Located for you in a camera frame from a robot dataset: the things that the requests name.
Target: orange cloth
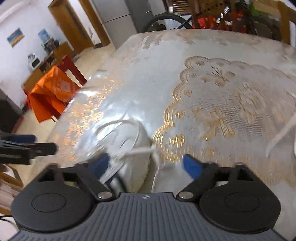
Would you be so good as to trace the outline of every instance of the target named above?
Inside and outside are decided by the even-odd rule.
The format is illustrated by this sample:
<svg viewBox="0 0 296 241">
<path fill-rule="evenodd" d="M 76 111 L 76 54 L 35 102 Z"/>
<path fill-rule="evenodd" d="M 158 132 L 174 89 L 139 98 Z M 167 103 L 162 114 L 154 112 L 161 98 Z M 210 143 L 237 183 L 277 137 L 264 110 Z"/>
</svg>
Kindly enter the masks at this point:
<svg viewBox="0 0 296 241">
<path fill-rule="evenodd" d="M 59 117 L 80 87 L 57 66 L 45 74 L 28 98 L 38 122 Z"/>
</svg>

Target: silver screw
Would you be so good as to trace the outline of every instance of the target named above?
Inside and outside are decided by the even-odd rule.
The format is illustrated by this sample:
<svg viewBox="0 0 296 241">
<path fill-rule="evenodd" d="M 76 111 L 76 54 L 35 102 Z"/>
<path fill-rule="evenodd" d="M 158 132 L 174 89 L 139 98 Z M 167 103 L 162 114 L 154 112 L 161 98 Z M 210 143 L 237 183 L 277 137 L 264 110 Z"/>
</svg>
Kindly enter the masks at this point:
<svg viewBox="0 0 296 241">
<path fill-rule="evenodd" d="M 180 192 L 179 197 L 182 199 L 189 199 L 189 198 L 193 197 L 193 193 L 192 192 Z"/>
<path fill-rule="evenodd" d="M 112 196 L 113 196 L 113 194 L 110 192 L 100 192 L 98 194 L 98 197 L 101 199 L 108 199 L 108 198 L 111 198 Z"/>
</svg>

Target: wooden cabinet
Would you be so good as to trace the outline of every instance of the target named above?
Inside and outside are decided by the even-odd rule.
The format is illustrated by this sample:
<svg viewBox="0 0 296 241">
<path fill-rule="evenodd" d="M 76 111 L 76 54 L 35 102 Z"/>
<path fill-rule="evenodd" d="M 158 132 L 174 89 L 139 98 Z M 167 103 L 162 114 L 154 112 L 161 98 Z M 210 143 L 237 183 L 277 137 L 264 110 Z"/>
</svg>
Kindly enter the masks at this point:
<svg viewBox="0 0 296 241">
<path fill-rule="evenodd" d="M 67 42 L 62 43 L 50 55 L 48 55 L 35 69 L 29 78 L 23 83 L 26 90 L 31 91 L 40 78 L 42 78 L 55 64 L 60 64 L 64 56 L 74 57 L 74 52 Z"/>
</svg>

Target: refrigerator door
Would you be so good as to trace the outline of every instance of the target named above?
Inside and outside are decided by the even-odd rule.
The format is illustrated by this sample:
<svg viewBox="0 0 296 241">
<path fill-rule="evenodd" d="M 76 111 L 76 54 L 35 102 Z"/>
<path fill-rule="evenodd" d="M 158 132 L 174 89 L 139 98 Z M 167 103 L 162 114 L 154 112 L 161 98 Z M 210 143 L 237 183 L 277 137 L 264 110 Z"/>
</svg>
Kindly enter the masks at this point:
<svg viewBox="0 0 296 241">
<path fill-rule="evenodd" d="M 92 0 L 92 2 L 102 23 L 130 14 L 124 0 Z"/>
<path fill-rule="evenodd" d="M 153 18 L 148 0 L 125 0 L 138 33 L 141 33 L 146 24 Z"/>
<path fill-rule="evenodd" d="M 137 34 L 130 15 L 109 21 L 105 23 L 104 26 L 116 49 L 131 35 Z"/>
</svg>

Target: gray ribbed plate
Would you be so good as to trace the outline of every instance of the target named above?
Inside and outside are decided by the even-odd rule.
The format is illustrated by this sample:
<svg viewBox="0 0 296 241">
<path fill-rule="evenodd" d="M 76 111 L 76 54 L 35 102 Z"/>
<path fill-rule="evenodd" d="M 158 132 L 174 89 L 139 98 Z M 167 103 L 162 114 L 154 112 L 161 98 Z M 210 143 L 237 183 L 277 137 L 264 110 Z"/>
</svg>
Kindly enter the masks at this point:
<svg viewBox="0 0 296 241">
<path fill-rule="evenodd" d="M 11 241 L 284 241 L 273 230 L 233 234 L 208 223 L 193 203 L 171 193 L 124 193 L 97 205 L 93 214 L 71 230 L 55 234 L 20 231 Z"/>
</svg>

